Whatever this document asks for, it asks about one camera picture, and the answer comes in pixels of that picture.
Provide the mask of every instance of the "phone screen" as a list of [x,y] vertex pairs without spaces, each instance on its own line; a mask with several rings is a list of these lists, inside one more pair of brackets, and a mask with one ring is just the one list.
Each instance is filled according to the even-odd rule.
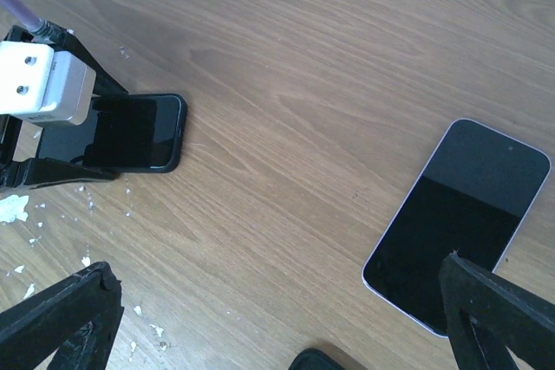
[[457,120],[362,271],[373,291],[447,334],[439,272],[457,251],[493,271],[550,171],[549,159],[471,120]]
[[180,151],[185,111],[173,94],[95,97],[80,126],[44,128],[39,157],[116,171],[163,170]]

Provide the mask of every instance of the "black smartphone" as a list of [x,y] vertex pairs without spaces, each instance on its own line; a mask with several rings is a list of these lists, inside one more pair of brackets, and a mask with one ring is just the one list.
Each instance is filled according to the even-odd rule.
[[476,121],[455,121],[366,262],[364,283],[446,336],[443,259],[456,251],[493,271],[550,169],[538,149]]
[[81,125],[43,129],[37,157],[116,172],[170,172],[180,162],[186,115],[177,94],[94,97]]

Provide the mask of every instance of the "black object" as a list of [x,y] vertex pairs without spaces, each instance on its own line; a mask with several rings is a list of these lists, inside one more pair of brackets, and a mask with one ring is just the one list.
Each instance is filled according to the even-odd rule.
[[0,314],[0,368],[103,370],[120,326],[121,285],[98,262]]
[[291,363],[289,370],[345,370],[316,348],[307,348]]
[[447,334],[461,370],[555,368],[555,305],[493,273],[448,256],[440,271]]
[[[128,92],[123,88],[85,49],[81,42],[66,29],[52,24],[55,27],[55,36],[50,39],[53,43],[49,46],[55,51],[68,51],[81,61],[85,62],[96,72],[95,88],[93,94],[101,98],[127,98],[127,100],[138,100],[140,96],[128,97]],[[33,36],[19,26],[13,26],[4,38],[5,41],[12,42],[32,42]],[[3,188],[40,188],[49,185],[59,185],[70,182],[103,182],[116,179],[119,172],[138,172],[134,169],[126,170],[124,167],[119,169],[102,169],[100,166],[86,166],[86,164],[72,163],[58,158],[55,153],[47,158],[36,155],[34,158],[24,162],[13,160],[17,146],[17,140],[21,131],[22,122],[10,115],[0,115],[0,191]],[[74,135],[77,127],[66,127],[63,131],[63,138],[57,140],[64,142],[78,143],[79,134]],[[103,135],[106,140],[111,140],[111,136]],[[100,142],[95,143],[96,147],[102,147]],[[180,155],[182,141],[176,140],[173,150]],[[177,166],[179,156],[173,158],[166,165],[166,169],[160,168],[157,172],[168,172]]]
[[180,162],[186,114],[177,94],[95,97],[81,125],[46,126],[36,155],[115,172],[170,172]]
[[494,270],[549,170],[537,149],[472,120],[455,121],[370,255],[364,281],[446,335],[441,262],[458,251]]

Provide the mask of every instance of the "wooden table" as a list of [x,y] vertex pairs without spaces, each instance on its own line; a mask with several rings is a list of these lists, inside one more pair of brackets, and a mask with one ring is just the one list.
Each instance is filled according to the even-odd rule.
[[[171,174],[23,191],[0,308],[89,256],[123,281],[110,368],[285,369],[309,346],[350,369],[455,368],[361,269],[452,120],[555,157],[555,0],[25,1],[191,112]],[[551,178],[498,271],[551,302],[554,205]]]

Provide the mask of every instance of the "wood grain surface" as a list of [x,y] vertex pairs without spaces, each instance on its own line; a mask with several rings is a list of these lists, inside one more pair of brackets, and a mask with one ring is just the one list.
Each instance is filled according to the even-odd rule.
[[[1,309],[88,254],[123,285],[109,368],[285,369],[314,346],[348,369],[455,368],[361,269],[453,120],[555,157],[555,0],[25,1],[190,117],[173,173],[16,192],[29,219],[0,226]],[[551,178],[498,270],[551,302],[554,205]]]

